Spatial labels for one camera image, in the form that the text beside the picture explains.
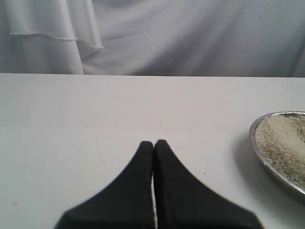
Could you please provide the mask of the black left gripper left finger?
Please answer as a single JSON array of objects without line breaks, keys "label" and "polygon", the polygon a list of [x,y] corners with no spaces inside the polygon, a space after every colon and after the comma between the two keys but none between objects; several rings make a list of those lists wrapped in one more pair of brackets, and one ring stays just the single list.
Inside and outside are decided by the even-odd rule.
[{"label": "black left gripper left finger", "polygon": [[153,144],[142,141],[126,168],[101,192],[67,210],[58,229],[153,229]]}]

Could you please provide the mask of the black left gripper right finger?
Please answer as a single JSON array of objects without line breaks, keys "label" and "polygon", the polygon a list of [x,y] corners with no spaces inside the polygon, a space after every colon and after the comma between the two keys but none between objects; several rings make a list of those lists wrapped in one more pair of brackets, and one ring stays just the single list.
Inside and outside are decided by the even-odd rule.
[{"label": "black left gripper right finger", "polygon": [[165,140],[153,152],[160,229],[261,229],[257,216],[213,192],[180,162]]}]

